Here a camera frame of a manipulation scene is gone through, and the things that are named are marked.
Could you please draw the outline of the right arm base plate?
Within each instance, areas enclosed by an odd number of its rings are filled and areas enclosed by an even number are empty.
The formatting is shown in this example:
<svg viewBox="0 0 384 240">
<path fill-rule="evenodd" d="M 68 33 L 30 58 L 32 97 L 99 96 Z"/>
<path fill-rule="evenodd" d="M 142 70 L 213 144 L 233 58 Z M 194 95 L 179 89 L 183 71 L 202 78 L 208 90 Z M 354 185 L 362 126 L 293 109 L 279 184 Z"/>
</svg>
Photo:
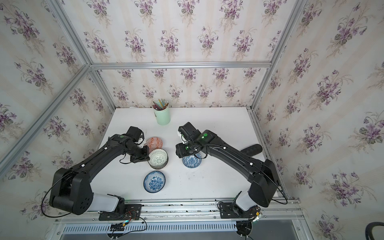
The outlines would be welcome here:
<svg viewBox="0 0 384 240">
<path fill-rule="evenodd" d="M 240 205 L 237 204 L 239 197 L 245 196 L 240 191 L 232 202 L 217 202 L 217 208 L 219 210 L 221 219 L 255 219 L 260 215 L 261 208 L 258 205 L 251 206 L 248 210 L 243 210 Z"/>
</svg>

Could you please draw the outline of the green triangle patterned bowl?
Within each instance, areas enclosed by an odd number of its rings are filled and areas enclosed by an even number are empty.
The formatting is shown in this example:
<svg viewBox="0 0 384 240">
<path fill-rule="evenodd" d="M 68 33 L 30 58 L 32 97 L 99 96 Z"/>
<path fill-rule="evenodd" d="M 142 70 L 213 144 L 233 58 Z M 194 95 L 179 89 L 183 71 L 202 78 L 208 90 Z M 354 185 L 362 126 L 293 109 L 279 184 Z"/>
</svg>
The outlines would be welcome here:
<svg viewBox="0 0 384 240">
<path fill-rule="evenodd" d="M 168 153 L 163 149 L 153 150 L 150 152 L 149 157 L 148 163 L 153 166 L 160 166 L 169 161 Z"/>
</svg>

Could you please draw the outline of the pink striped bowl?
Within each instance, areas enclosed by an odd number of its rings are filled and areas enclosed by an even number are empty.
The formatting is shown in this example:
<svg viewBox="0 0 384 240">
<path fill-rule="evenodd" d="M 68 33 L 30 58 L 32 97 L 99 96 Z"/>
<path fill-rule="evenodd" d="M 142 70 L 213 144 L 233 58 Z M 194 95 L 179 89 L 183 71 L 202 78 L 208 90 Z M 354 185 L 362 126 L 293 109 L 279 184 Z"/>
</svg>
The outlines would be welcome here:
<svg viewBox="0 0 384 240">
<path fill-rule="evenodd" d="M 155 170 L 160 170 L 160 169 L 163 169 L 168 163 L 165 163 L 163 165 L 160 165 L 160 166 L 153 166 L 153 165 L 150 165 L 150 167 L 152 169 L 155 169 Z"/>
</svg>

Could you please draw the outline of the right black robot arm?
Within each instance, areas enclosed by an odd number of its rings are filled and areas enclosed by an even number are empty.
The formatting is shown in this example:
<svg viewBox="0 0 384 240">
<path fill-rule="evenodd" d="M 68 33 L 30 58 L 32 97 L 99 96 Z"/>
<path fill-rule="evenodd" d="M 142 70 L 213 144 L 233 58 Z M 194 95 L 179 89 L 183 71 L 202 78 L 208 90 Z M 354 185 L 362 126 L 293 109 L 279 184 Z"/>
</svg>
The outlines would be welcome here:
<svg viewBox="0 0 384 240">
<path fill-rule="evenodd" d="M 209 130 L 201 133 L 194 127 L 181 126 L 178 134 L 182 139 L 176 145 L 176 155 L 179 158 L 203 152 L 206 156 L 223 161 L 251 183 L 247 193 L 240 194 L 235 201 L 239 208 L 246 211 L 256 205 L 264 208 L 270 205 L 279 186 L 277 168 L 272 161 L 254 159 Z"/>
</svg>

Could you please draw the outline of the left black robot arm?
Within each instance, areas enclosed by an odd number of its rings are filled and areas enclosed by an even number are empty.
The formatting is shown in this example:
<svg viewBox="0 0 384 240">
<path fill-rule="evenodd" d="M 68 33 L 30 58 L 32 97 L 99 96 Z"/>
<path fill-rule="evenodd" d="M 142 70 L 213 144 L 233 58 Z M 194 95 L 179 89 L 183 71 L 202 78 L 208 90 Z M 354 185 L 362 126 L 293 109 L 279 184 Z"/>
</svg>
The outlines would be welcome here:
<svg viewBox="0 0 384 240">
<path fill-rule="evenodd" d="M 115 134 L 96 152 L 68 169 L 61 168 L 54 174 L 49 205 L 70 214 L 107 212 L 124 215 L 124 198 L 116 195 L 99 195 L 93 192 L 91 182 L 112 160 L 129 155 L 131 163 L 149 161 L 149 147 L 140 147 L 144 133 Z"/>
</svg>

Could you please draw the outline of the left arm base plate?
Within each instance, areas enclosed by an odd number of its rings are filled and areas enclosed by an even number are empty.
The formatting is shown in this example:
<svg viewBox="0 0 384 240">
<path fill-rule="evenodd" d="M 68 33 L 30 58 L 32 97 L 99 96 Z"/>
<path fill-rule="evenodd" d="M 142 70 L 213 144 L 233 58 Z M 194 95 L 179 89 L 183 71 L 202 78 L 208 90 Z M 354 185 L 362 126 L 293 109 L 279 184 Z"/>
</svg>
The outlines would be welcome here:
<svg viewBox="0 0 384 240">
<path fill-rule="evenodd" d="M 118 206 L 113 212 L 101 212 L 99 215 L 99 221 L 138 220 L 141 210 L 141 204 L 126 204 L 124 207 Z"/>
</svg>

